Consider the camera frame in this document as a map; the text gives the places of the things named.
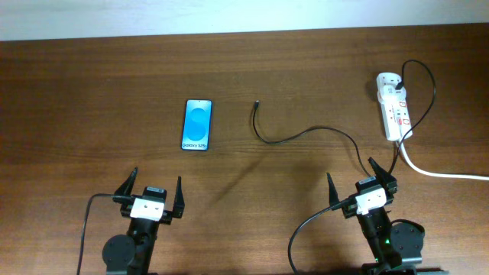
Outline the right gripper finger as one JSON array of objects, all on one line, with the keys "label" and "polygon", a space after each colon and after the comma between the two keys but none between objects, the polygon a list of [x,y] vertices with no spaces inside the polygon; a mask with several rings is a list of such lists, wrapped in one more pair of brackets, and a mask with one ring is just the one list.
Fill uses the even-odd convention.
[{"label": "right gripper finger", "polygon": [[329,187],[329,208],[338,209],[340,207],[340,201],[338,198],[337,190],[335,188],[335,184],[333,183],[330,173],[327,173],[326,176],[327,176],[328,187]]},{"label": "right gripper finger", "polygon": [[368,159],[369,164],[374,170],[376,178],[381,182],[381,185],[386,191],[393,195],[397,192],[397,179],[389,172],[384,170],[372,157]]}]

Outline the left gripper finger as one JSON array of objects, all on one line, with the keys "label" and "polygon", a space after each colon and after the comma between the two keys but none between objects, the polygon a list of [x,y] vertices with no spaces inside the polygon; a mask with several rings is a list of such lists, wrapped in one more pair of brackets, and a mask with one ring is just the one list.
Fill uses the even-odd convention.
[{"label": "left gripper finger", "polygon": [[114,196],[117,197],[131,196],[137,174],[138,174],[138,168],[135,167],[129,174],[128,178],[116,189],[116,191],[114,192]]},{"label": "left gripper finger", "polygon": [[172,217],[182,218],[184,209],[185,209],[185,201],[183,197],[182,178],[178,176],[177,184],[176,184],[176,193],[175,193],[173,208],[172,208]]}]

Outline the blue Samsung Galaxy smartphone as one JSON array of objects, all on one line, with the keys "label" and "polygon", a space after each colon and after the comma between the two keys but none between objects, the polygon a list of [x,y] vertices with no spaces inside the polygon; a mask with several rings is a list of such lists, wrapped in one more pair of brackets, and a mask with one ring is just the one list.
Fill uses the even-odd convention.
[{"label": "blue Samsung Galaxy smartphone", "polygon": [[209,149],[212,120],[212,101],[207,99],[189,99],[181,140],[182,150],[206,151]]}]

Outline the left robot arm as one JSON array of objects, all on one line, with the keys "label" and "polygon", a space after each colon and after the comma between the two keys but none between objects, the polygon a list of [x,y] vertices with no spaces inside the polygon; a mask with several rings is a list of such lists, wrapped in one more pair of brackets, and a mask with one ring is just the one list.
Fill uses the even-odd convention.
[{"label": "left robot arm", "polygon": [[173,208],[167,210],[165,189],[147,186],[140,195],[132,193],[137,174],[134,169],[114,192],[113,201],[121,205],[121,216],[129,218],[130,223],[126,233],[110,238],[102,249],[107,274],[147,274],[159,227],[183,217],[185,202],[180,177]]}]

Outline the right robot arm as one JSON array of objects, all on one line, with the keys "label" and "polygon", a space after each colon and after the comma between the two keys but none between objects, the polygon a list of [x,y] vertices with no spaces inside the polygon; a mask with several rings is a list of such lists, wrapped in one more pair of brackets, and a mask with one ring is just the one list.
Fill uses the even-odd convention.
[{"label": "right robot arm", "polygon": [[390,220],[386,205],[394,200],[397,179],[373,158],[369,163],[374,175],[356,182],[357,192],[340,200],[332,177],[329,185],[329,209],[341,210],[346,219],[355,217],[368,242],[375,262],[363,264],[361,274],[446,274],[437,268],[418,269],[423,262],[425,228],[406,219]]}]

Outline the white USB charger plug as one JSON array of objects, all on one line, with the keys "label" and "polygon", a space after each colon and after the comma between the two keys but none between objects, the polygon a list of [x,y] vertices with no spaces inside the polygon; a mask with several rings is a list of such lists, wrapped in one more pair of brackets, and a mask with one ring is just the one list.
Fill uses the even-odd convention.
[{"label": "white USB charger plug", "polygon": [[401,97],[402,95],[406,95],[404,87],[397,87],[401,82],[401,76],[396,73],[380,73],[376,81],[381,97]]}]

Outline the white power strip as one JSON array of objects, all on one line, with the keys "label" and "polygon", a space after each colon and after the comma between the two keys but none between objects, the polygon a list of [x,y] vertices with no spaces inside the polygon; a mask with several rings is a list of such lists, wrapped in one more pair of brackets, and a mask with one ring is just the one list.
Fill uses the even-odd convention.
[{"label": "white power strip", "polygon": [[384,121],[384,130],[388,141],[401,141],[406,134],[409,138],[408,130],[412,123],[406,103],[406,90],[394,90],[386,87],[377,93],[381,105],[381,113]]}]

